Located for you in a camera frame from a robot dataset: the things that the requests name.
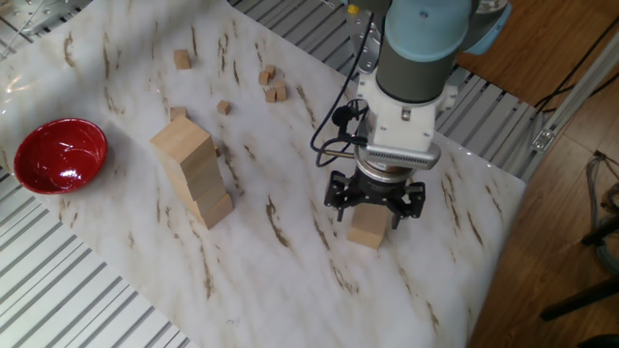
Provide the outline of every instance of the wooden block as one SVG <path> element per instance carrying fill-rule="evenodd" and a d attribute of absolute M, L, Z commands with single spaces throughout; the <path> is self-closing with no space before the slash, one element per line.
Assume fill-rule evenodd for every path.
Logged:
<path fill-rule="evenodd" d="M 269 73 L 269 78 L 274 78 L 275 77 L 275 66 L 274 65 L 268 65 L 266 68 L 264 68 L 264 72 Z"/>
<path fill-rule="evenodd" d="M 183 202 L 197 201 L 202 195 L 216 185 L 223 185 L 217 157 L 212 156 L 195 175 L 181 178 L 165 168 L 165 174 L 174 192 Z"/>
<path fill-rule="evenodd" d="M 285 102 L 287 99 L 286 88 L 285 87 L 276 88 L 276 96 L 278 97 L 278 102 Z"/>
<path fill-rule="evenodd" d="M 217 111 L 219 111 L 222 115 L 227 115 L 228 112 L 230 112 L 230 102 L 220 101 L 220 103 L 217 104 Z"/>
<path fill-rule="evenodd" d="M 217 184 L 202 194 L 198 199 L 193 201 L 183 201 L 187 209 L 192 212 L 196 218 L 206 220 L 208 214 L 218 205 L 221 199 L 226 196 L 225 186 L 223 182 Z"/>
<path fill-rule="evenodd" d="M 267 94 L 267 102 L 275 102 L 277 94 L 273 88 L 268 90 L 266 94 Z"/>
<path fill-rule="evenodd" d="M 391 211 L 385 206 L 360 204 L 355 207 L 348 241 L 378 249 L 385 232 L 391 228 Z"/>
<path fill-rule="evenodd" d="M 151 139 L 158 160 L 168 171 L 189 182 L 216 157 L 211 134 L 179 117 Z"/>
<path fill-rule="evenodd" d="M 170 122 L 176 120 L 177 117 L 185 117 L 186 119 L 190 118 L 190 115 L 187 113 L 186 107 L 170 107 Z"/>
<path fill-rule="evenodd" d="M 186 49 L 177 49 L 174 51 L 174 64 L 177 70 L 187 70 L 192 68 L 190 61 L 190 53 Z"/>
<path fill-rule="evenodd" d="M 261 72 L 258 76 L 258 83 L 260 86 L 268 86 L 269 85 L 269 73 Z"/>
<path fill-rule="evenodd" d="M 232 213 L 234 205 L 232 205 L 232 199 L 229 194 L 226 194 L 218 204 L 215 205 L 206 215 L 203 217 L 196 217 L 198 221 L 206 226 L 206 228 L 213 228 L 218 222 Z"/>

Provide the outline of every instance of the red bowl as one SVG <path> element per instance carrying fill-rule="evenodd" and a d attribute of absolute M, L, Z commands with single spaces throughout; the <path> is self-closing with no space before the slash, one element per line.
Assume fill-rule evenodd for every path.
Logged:
<path fill-rule="evenodd" d="M 101 170 L 107 139 L 92 122 L 62 119 L 42 125 L 19 145 L 15 176 L 36 193 L 71 192 L 88 184 Z"/>

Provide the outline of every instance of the black metal frame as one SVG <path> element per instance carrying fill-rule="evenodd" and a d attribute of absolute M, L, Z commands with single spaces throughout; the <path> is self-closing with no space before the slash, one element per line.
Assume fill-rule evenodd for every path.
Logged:
<path fill-rule="evenodd" d="M 580 242 L 586 246 L 600 245 L 604 242 L 604 238 L 607 235 L 616 230 L 619 230 L 619 217 L 614 217 L 609 222 L 596 228 Z M 550 321 L 617 293 L 619 293 L 619 276 L 614 276 L 557 304 L 544 308 L 540 317 L 545 321 Z"/>

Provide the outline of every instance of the white marble surface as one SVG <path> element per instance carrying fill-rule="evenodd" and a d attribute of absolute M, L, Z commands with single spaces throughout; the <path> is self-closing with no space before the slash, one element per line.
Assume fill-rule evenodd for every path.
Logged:
<path fill-rule="evenodd" d="M 193 69 L 176 71 L 187 48 Z M 257 84 L 280 68 L 289 100 Z M 0 64 L 0 165 L 35 127 L 81 117 L 110 145 L 99 177 L 39 196 L 203 347 L 464 347 L 524 184 L 436 134 L 422 217 L 378 251 L 322 205 L 329 170 L 309 148 L 343 77 L 223 0 L 95 1 Z M 230 100 L 232 111 L 216 105 Z M 221 146 L 235 211 L 206 230 L 175 198 L 148 140 L 185 106 Z"/>

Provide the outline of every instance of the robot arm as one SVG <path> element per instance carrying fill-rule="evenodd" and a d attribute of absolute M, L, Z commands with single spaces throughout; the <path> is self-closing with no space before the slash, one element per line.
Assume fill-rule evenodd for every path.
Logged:
<path fill-rule="evenodd" d="M 431 169 L 440 158 L 432 143 L 436 115 L 453 106 L 457 87 L 446 86 L 459 50 L 483 53 L 510 13 L 507 0 L 356 0 L 385 15 L 378 64 L 360 69 L 357 98 L 368 110 L 354 138 L 355 173 L 332 172 L 325 204 L 343 210 L 361 203 L 384 205 L 401 218 L 418 218 L 426 199 L 424 183 L 408 183 L 415 170 Z M 348 112 L 352 117 L 356 111 Z M 347 122 L 340 126 L 346 133 Z"/>

